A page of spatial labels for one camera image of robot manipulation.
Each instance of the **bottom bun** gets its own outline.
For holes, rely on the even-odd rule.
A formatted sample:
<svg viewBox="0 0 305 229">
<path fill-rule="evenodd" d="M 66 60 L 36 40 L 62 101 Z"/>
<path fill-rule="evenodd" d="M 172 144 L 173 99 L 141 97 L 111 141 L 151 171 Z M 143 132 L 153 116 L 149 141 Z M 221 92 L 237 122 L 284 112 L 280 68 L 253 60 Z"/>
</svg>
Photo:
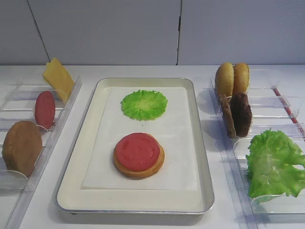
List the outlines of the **bottom bun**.
<svg viewBox="0 0 305 229">
<path fill-rule="evenodd" d="M 146 178 L 146 177 L 150 177 L 151 175 L 157 173 L 163 165 L 165 153 L 164 153 L 162 146 L 158 143 L 158 141 L 156 139 L 155 139 L 155 141 L 157 142 L 157 144 L 160 148 L 160 153 L 159 153 L 156 163 L 152 167 L 150 167 L 149 169 L 144 170 L 144 171 L 133 171 L 131 169 L 128 169 L 119 162 L 119 160 L 116 156 L 116 153 L 115 153 L 115 149 L 114 149 L 113 160 L 114 160 L 114 164 L 115 164 L 116 168 L 124 175 L 126 175 L 128 177 L 136 177 L 136 178 Z"/>
</svg>

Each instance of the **plastic burger ingredient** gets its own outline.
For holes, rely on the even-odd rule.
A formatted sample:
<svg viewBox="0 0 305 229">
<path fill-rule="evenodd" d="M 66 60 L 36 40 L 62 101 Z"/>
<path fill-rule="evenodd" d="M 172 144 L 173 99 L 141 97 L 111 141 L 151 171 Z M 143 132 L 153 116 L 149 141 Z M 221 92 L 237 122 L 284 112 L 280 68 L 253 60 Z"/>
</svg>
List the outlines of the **plastic burger ingredient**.
<svg viewBox="0 0 305 229">
<path fill-rule="evenodd" d="M 249 196 L 281 195 L 297 197 L 305 188 L 305 155 L 282 131 L 266 130 L 256 135 L 249 146 L 248 179 Z"/>
<path fill-rule="evenodd" d="M 131 119 L 153 120 L 166 109 L 167 99 L 161 92 L 138 90 L 121 102 L 123 113 Z"/>
</svg>

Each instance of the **green lettuce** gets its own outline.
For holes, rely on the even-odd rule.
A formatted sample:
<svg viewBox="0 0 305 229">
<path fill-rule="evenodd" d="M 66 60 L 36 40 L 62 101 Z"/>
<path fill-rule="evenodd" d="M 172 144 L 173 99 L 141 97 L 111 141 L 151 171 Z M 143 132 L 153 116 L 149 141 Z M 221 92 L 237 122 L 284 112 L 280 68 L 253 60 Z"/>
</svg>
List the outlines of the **green lettuce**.
<svg viewBox="0 0 305 229">
<path fill-rule="evenodd" d="M 294 167 L 305 167 L 305 155 L 282 131 L 266 130 L 252 138 L 248 148 L 250 197 L 283 193 L 297 197 L 305 188 L 305 170 Z"/>
<path fill-rule="evenodd" d="M 138 90 L 122 101 L 123 113 L 131 119 L 153 120 L 160 117 L 167 107 L 167 99 L 157 91 Z"/>
</svg>

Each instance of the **cheese slice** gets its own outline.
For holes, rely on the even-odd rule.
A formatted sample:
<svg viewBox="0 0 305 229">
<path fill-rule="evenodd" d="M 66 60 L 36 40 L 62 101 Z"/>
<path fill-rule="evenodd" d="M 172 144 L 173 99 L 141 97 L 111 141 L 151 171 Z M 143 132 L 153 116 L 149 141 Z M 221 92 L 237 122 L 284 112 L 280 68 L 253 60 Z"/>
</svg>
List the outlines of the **cheese slice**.
<svg viewBox="0 0 305 229">
<path fill-rule="evenodd" d="M 74 81 L 59 60 L 53 58 L 50 63 L 47 63 L 42 75 L 44 80 L 57 90 L 56 93 L 60 99 L 66 103 L 72 92 Z"/>
</svg>

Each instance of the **baking tray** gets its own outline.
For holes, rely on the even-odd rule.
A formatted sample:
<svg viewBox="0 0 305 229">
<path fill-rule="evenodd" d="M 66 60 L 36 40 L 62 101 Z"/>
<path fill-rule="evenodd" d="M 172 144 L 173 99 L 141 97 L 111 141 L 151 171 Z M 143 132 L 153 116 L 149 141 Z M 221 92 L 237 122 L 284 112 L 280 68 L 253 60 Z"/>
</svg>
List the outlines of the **baking tray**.
<svg viewBox="0 0 305 229">
<path fill-rule="evenodd" d="M 264 75 L 266 72 L 268 70 L 259 70 L 255 73 Z M 303 100 L 299 97 L 282 96 L 277 89 L 278 85 L 279 82 L 265 83 L 265 86 L 260 85 L 254 88 L 249 86 L 246 93 L 253 118 L 248 136 L 229 138 L 213 80 L 210 81 L 210 96 L 221 129 L 222 143 L 225 146 L 225 151 L 221 152 L 221 156 L 223 160 L 228 161 L 226 170 L 232 174 L 232 176 L 228 176 L 228 182 L 234 183 L 236 195 L 235 192 L 231 194 L 235 210 L 241 212 L 246 221 L 243 228 L 257 229 L 259 228 L 258 223 L 274 223 L 279 219 L 285 223 L 305 222 L 305 190 L 302 190 L 297 198 L 287 197 L 285 194 L 265 195 L 253 199 L 248 196 L 249 184 L 246 178 L 245 155 L 249 154 L 248 147 L 255 135 L 270 129 L 281 130 L 305 152 L 305 125 L 297 121 Z"/>
<path fill-rule="evenodd" d="M 22 173 L 7 170 L 0 154 L 0 229 L 18 228 L 36 190 L 43 171 L 49 161 L 61 130 L 69 116 L 74 101 L 81 88 L 80 77 L 74 78 L 72 93 L 64 104 L 48 84 L 9 84 L 8 92 L 0 104 L 0 151 L 6 133 L 21 120 L 35 122 L 34 107 L 37 96 L 43 91 L 50 91 L 55 100 L 54 125 L 46 130 L 41 128 L 42 151 L 30 177 Z"/>
<path fill-rule="evenodd" d="M 127 94 L 137 90 L 156 90 L 162 92 L 168 99 L 165 113 L 153 121 L 135 121 L 121 112 L 120 101 Z M 184 115 L 185 128 L 177 125 L 174 111 Z M 122 130 L 121 123 L 127 128 Z M 165 150 L 165 161 L 160 171 L 149 178 L 156 179 L 159 174 L 160 180 L 146 183 L 146 179 L 129 180 L 124 177 L 122 184 L 103 183 L 113 176 L 116 179 L 120 174 L 109 169 L 106 174 L 101 174 L 103 184 L 99 187 L 84 187 L 83 182 L 90 170 L 94 155 L 106 155 L 105 166 L 113 166 L 112 152 L 117 141 L 123 136 L 133 132 L 146 132 L 152 134 Z M 179 135 L 187 136 L 185 141 L 180 140 Z M 97 143 L 102 141 L 101 136 L 108 135 L 109 144 L 100 151 L 94 151 Z M 174 152 L 182 147 L 184 154 Z M 194 165 L 175 167 L 171 177 L 166 176 L 169 171 L 171 160 L 183 165 L 184 161 L 193 161 Z M 184 169 L 194 171 L 194 177 L 187 177 L 194 181 L 195 186 L 188 188 L 177 185 L 177 182 L 169 187 L 164 182 L 167 179 L 177 180 L 178 183 L 185 181 Z M 91 103 L 84 117 L 75 145 L 69 154 L 65 170 L 60 179 L 55 201 L 58 207 L 68 213 L 95 213 L 95 214 L 132 214 L 132 215 L 165 215 L 165 216 L 202 216 L 210 210 L 214 203 L 214 191 L 209 171 L 206 151 L 201 132 L 200 120 L 197 110 L 193 83 L 181 78 L 106 78 L 100 80 L 92 94 Z"/>
</svg>

